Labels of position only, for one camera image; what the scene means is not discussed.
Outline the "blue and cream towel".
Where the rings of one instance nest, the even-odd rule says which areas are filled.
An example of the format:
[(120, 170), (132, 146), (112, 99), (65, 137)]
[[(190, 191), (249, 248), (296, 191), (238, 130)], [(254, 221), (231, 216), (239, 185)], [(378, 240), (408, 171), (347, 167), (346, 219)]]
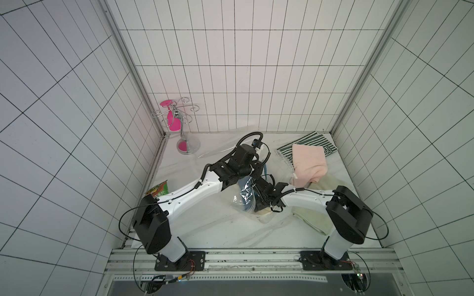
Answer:
[(258, 217), (263, 217), (271, 213), (270, 208), (266, 206), (261, 199), (262, 196), (254, 184), (254, 178), (247, 176), (239, 180), (237, 185), (239, 190), (233, 202), (240, 210)]

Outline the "clear plastic vacuum bag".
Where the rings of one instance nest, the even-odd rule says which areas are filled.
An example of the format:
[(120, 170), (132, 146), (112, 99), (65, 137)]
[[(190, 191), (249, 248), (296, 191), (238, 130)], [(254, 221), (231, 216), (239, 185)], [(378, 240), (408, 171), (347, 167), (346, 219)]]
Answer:
[(159, 204), (165, 206), (167, 218), (176, 218), (206, 197), (233, 186), (238, 190), (235, 194), (236, 203), (246, 210), (282, 210), (284, 204), (281, 199), (293, 190), (288, 183), (278, 183), (273, 175), (264, 173), (271, 151), (267, 151), (264, 159), (260, 158), (257, 151), (266, 146), (263, 139), (264, 135), (260, 131), (244, 135), (229, 153), (213, 164), (205, 165), (196, 181), (160, 197)]

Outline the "pink towel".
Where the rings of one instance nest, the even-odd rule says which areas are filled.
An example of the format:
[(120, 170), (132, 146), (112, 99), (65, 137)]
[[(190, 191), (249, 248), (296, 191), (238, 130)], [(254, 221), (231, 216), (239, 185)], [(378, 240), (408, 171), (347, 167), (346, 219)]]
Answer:
[(317, 183), (328, 172), (325, 150), (322, 146), (292, 145), (295, 177), (292, 185), (306, 187)]

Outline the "light green towel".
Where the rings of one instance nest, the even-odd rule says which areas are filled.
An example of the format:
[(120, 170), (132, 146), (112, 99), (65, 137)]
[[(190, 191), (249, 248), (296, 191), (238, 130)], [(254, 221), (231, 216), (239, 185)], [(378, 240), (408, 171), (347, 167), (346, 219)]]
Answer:
[[(348, 182), (340, 180), (336, 178), (335, 176), (333, 176), (331, 173), (327, 173), (325, 176), (321, 177), (321, 179), (319, 179), (318, 182), (311, 183), (308, 188), (313, 191), (319, 191), (319, 190), (332, 191), (336, 189), (338, 186), (345, 186), (349, 188), (351, 191), (355, 190), (355, 187), (353, 186), (352, 183), (349, 184)], [(299, 219), (304, 221), (306, 224), (308, 224), (311, 228), (316, 230), (316, 232), (322, 235), (329, 236), (333, 231), (334, 225), (326, 212), (322, 213), (322, 212), (310, 210), (307, 208), (293, 207), (292, 213), (295, 217), (298, 217)]]

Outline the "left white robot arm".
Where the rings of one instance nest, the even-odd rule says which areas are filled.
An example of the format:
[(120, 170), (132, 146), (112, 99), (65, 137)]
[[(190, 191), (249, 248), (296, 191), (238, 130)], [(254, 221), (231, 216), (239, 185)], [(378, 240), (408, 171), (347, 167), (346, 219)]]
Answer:
[(179, 261), (186, 247), (171, 231), (170, 223), (205, 198), (220, 193), (249, 176), (259, 165), (262, 143), (238, 144), (214, 164), (207, 164), (196, 181), (159, 200), (152, 195), (142, 198), (133, 217), (132, 227), (147, 254), (162, 253), (170, 261)]

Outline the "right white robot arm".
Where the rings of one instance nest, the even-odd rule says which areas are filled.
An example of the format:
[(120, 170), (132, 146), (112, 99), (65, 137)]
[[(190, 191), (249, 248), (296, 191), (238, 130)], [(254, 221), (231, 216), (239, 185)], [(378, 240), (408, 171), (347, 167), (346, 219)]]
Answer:
[(285, 207), (301, 207), (326, 214), (335, 230), (322, 248), (322, 257), (341, 260), (354, 245), (364, 243), (374, 212), (349, 188), (338, 186), (333, 191), (315, 191), (287, 183), (273, 185), (263, 178), (253, 181), (256, 199), (273, 212)]

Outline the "green striped Doraemon towel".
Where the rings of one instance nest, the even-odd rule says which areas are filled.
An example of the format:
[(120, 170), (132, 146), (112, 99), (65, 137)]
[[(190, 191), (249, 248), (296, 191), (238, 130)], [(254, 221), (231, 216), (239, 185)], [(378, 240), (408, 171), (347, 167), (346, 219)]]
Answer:
[(306, 145), (306, 146), (320, 146), (323, 147), (325, 156), (329, 156), (335, 153), (338, 148), (331, 143), (323, 134), (319, 134), (318, 132), (314, 131), (309, 133), (302, 138), (299, 138), (295, 141), (292, 141), (288, 144), (285, 144), (277, 149), (279, 154), (284, 157), (289, 163), (293, 164), (293, 145)]

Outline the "chrome cup holder stand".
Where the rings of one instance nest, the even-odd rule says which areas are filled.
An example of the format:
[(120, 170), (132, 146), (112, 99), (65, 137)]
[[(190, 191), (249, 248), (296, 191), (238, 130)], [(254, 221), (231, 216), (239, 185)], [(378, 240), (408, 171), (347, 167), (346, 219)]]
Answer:
[[(193, 122), (193, 118), (190, 114), (187, 113), (187, 110), (190, 111), (199, 111), (199, 107), (191, 103), (189, 97), (181, 97), (178, 100), (174, 100), (177, 103), (178, 110), (181, 115), (181, 130), (178, 131), (180, 134), (180, 139), (177, 142), (177, 150), (180, 154), (190, 155), (194, 154), (201, 147), (201, 143), (197, 137), (192, 135), (190, 132), (185, 131), (185, 125), (190, 125)], [(152, 112), (152, 117), (158, 118), (162, 123), (167, 127), (166, 113), (167, 109), (161, 107), (162, 110), (155, 110)]]

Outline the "pink plastic cup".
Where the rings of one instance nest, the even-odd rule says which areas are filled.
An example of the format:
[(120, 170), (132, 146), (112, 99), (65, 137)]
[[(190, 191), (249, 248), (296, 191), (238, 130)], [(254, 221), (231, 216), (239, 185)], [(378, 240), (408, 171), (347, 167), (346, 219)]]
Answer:
[(181, 130), (181, 115), (178, 110), (177, 103), (174, 100), (165, 100), (160, 103), (160, 106), (167, 109), (166, 119), (167, 127), (171, 132), (178, 132)]

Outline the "colourful snack packet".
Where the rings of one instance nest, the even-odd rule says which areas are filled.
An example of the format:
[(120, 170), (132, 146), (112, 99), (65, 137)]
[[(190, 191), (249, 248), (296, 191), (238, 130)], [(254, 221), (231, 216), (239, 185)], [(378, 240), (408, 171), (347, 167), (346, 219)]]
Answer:
[(159, 183), (158, 185), (155, 185), (152, 188), (150, 188), (145, 193), (145, 196), (151, 195), (152, 197), (156, 198), (159, 196), (168, 195), (168, 193), (169, 193), (168, 184), (167, 184), (167, 180), (165, 180)]

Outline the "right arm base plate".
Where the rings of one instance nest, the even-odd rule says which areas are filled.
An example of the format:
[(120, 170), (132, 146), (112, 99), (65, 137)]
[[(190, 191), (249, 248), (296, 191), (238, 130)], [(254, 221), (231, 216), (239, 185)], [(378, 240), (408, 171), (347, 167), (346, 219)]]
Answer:
[(298, 260), (304, 271), (352, 271), (353, 264), (345, 253), (341, 260), (335, 260), (320, 250), (306, 250), (300, 252)]

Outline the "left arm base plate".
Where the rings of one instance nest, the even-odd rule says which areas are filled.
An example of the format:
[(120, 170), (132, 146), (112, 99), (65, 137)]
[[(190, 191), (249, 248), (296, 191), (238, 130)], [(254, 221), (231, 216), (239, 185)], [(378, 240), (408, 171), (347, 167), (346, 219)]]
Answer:
[(154, 270), (160, 272), (203, 271), (205, 262), (206, 253), (204, 251), (187, 251), (176, 262), (172, 262), (166, 256), (160, 254), (156, 260)]

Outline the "aluminium mounting rail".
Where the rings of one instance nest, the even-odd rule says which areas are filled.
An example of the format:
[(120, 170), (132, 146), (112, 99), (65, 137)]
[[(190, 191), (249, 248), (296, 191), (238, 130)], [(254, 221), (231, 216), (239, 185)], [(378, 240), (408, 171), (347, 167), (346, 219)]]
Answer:
[[(401, 262), (392, 249), (351, 249), (349, 261), (352, 271), (304, 271), (298, 261), (300, 252), (316, 249), (192, 249), (204, 251), (206, 262), (197, 275), (262, 275), (262, 274), (317, 274), (317, 273), (397, 273), (403, 270)], [(158, 257), (144, 250), (118, 249), (109, 257), (105, 271), (116, 275), (181, 275), (189, 271), (155, 271)]]

